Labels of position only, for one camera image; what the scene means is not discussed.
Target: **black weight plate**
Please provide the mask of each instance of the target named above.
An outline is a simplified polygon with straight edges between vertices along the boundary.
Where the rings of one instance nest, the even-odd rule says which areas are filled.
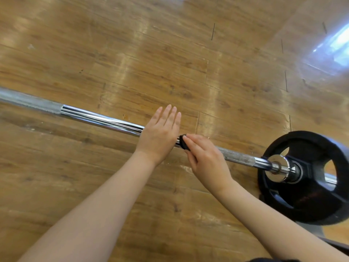
[[[264,202],[292,220],[329,225],[349,217],[349,150],[340,143],[308,131],[293,131],[275,140],[263,158],[280,154],[287,147],[287,158],[298,162],[304,178],[296,184],[275,183],[258,170],[258,185]],[[337,185],[325,183],[324,166],[332,160]]]

